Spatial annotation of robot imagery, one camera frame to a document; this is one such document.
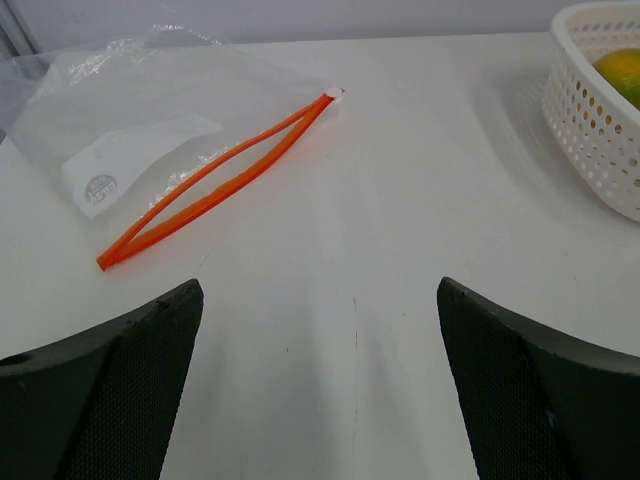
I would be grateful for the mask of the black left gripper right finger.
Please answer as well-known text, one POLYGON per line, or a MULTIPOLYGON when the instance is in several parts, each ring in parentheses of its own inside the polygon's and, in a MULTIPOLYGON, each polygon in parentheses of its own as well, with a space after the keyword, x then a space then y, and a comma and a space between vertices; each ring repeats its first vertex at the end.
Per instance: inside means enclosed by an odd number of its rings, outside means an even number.
POLYGON ((639 359, 445 277, 441 335, 481 479, 636 479, 639 359))

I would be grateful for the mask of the clear zip bag orange zipper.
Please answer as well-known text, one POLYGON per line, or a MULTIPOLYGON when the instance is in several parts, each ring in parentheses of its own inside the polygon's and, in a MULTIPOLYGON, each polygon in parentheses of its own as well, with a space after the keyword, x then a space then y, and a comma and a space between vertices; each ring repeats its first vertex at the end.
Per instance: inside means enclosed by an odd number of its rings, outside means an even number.
POLYGON ((212 210, 343 96, 179 25, 1 64, 1 126, 102 270, 212 210))

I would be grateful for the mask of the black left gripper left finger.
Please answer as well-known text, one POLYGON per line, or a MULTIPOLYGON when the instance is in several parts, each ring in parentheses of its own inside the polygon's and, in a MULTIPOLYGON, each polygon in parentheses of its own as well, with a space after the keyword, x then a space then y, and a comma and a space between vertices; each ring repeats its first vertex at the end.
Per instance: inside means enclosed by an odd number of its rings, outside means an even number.
POLYGON ((157 479, 202 319, 195 279, 1 361, 4 479, 157 479))

